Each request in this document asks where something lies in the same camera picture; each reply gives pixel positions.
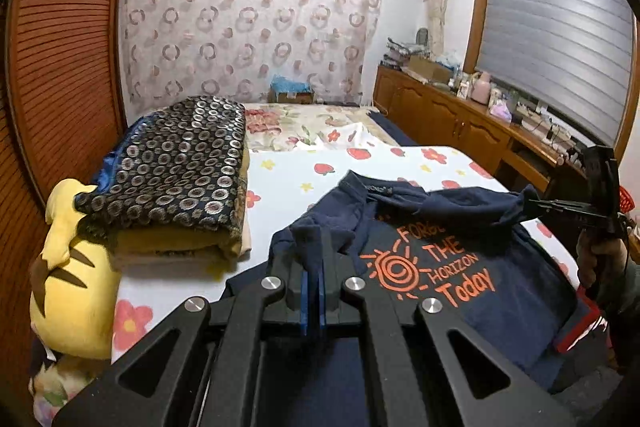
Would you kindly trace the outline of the person's right hand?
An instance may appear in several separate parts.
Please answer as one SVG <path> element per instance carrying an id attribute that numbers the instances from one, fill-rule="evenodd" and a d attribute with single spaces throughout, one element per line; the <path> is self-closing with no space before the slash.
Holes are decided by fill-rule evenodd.
<path id="1" fill-rule="evenodd" d="M 578 279 L 606 317 L 639 303 L 639 265 L 621 239 L 582 231 L 576 246 Z"/>

